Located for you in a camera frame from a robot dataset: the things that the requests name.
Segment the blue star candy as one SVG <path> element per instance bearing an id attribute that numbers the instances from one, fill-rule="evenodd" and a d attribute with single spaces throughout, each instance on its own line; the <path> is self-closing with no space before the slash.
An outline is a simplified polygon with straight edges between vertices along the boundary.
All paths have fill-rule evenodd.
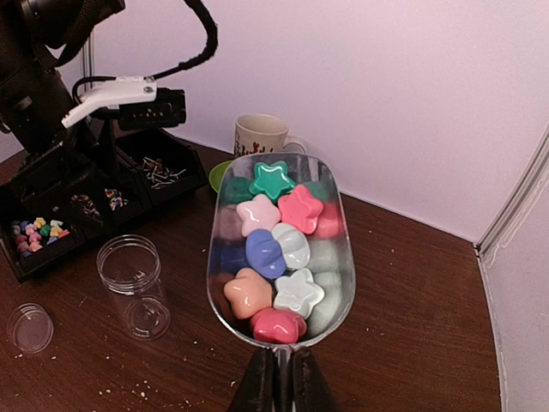
<path id="1" fill-rule="evenodd" d="M 257 229 L 247 237 L 245 254 L 250 267 L 269 280 L 282 276 L 287 269 L 281 246 L 268 230 Z"/>

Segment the metal candy scoop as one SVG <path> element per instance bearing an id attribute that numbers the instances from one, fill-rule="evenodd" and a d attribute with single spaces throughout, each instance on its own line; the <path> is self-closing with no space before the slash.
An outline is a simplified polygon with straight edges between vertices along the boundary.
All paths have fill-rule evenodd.
<path id="1" fill-rule="evenodd" d="M 335 177 L 307 154 L 249 154 L 220 176 L 208 256 L 217 318 L 254 347 L 232 411 L 336 411 L 311 349 L 354 301 Z"/>

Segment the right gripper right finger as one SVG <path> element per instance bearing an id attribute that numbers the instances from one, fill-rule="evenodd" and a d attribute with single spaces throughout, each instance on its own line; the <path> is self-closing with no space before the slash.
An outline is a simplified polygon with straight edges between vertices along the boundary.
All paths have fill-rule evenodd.
<path id="1" fill-rule="evenodd" d="M 291 364 L 293 403 L 296 411 L 341 411 L 316 358 L 309 349 L 302 348 L 294 352 Z"/>

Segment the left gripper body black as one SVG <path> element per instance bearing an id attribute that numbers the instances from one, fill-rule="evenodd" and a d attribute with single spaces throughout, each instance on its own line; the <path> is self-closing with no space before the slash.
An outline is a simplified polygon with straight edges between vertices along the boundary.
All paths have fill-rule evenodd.
<path id="1" fill-rule="evenodd" d="M 73 107 L 56 70 L 1 70 L 1 121 L 27 151 L 16 175 L 1 185 L 3 202 L 107 200 L 105 190 L 118 183 L 112 126 L 105 123 L 97 134 L 84 121 L 65 128 L 62 116 Z"/>

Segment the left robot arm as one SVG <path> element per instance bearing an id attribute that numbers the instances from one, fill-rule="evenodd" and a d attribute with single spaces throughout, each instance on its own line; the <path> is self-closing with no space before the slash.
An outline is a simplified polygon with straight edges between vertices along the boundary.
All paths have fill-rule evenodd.
<path id="1" fill-rule="evenodd" d="M 1 3 L 1 130 L 27 152 L 1 186 L 1 206 L 50 209 L 74 187 L 101 191 L 118 175 L 112 127 L 95 136 L 85 120 L 66 126 L 77 107 L 58 68 L 73 60 L 94 27 L 125 8 L 123 1 L 3 1 Z"/>

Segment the peach star candy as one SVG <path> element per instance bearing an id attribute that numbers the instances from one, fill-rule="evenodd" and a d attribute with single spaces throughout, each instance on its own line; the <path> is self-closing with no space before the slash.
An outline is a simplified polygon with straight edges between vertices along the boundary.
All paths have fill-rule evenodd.
<path id="1" fill-rule="evenodd" d="M 241 269 L 224 286 L 224 295 L 237 319 L 252 318 L 273 304 L 273 289 L 263 276 L 251 268 Z"/>

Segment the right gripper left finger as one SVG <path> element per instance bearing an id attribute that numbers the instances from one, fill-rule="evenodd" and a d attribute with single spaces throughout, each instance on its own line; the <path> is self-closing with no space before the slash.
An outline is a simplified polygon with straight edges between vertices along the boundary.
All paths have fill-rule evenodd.
<path id="1" fill-rule="evenodd" d="M 228 412 L 269 412 L 273 408 L 274 354 L 258 348 L 250 358 Z"/>

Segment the light pink star candy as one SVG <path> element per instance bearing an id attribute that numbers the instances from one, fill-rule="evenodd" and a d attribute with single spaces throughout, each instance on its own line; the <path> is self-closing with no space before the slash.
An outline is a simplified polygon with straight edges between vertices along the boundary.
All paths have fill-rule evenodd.
<path id="1" fill-rule="evenodd" d="M 242 221 L 241 233 L 248 237 L 257 229 L 271 231 L 281 221 L 281 212 L 264 194 L 258 194 L 252 200 L 239 203 L 236 207 Z"/>

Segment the red star candy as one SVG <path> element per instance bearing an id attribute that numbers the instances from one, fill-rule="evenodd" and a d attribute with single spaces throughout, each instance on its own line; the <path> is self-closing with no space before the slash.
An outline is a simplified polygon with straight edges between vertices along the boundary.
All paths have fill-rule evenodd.
<path id="1" fill-rule="evenodd" d="M 289 194 L 277 201 L 281 221 L 296 227 L 304 234 L 313 234 L 318 218 L 323 212 L 323 202 L 316 198 L 305 185 L 297 185 Z"/>

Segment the green star candy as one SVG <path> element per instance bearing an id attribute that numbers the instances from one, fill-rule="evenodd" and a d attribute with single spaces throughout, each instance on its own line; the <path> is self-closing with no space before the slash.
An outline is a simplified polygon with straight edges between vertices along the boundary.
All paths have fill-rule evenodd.
<path id="1" fill-rule="evenodd" d="M 276 203 L 281 196 L 290 193 L 295 187 L 296 183 L 290 178 L 285 161 L 276 161 L 272 164 L 257 162 L 249 192 L 252 195 L 263 194 Z"/>

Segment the white star candy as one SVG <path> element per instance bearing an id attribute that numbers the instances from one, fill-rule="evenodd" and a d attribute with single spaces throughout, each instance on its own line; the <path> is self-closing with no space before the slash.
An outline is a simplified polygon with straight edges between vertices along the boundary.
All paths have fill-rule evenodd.
<path id="1" fill-rule="evenodd" d="M 282 257 L 290 270 L 303 269 L 310 261 L 311 249 L 305 235 L 295 226 L 280 222 L 271 231 L 280 244 Z"/>
<path id="2" fill-rule="evenodd" d="M 325 296 L 323 288 L 314 282 L 312 272 L 307 268 L 277 278 L 274 285 L 276 295 L 273 307 L 295 312 L 303 319 L 311 315 L 313 308 Z"/>

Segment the hot pink star candy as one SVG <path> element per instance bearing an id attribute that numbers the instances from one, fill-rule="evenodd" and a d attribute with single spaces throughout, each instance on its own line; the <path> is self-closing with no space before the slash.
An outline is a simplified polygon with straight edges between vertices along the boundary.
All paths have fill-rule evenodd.
<path id="1" fill-rule="evenodd" d="M 282 344 L 296 343 L 307 331 L 305 320 L 296 312 L 273 307 L 257 312 L 250 327 L 256 340 Z"/>

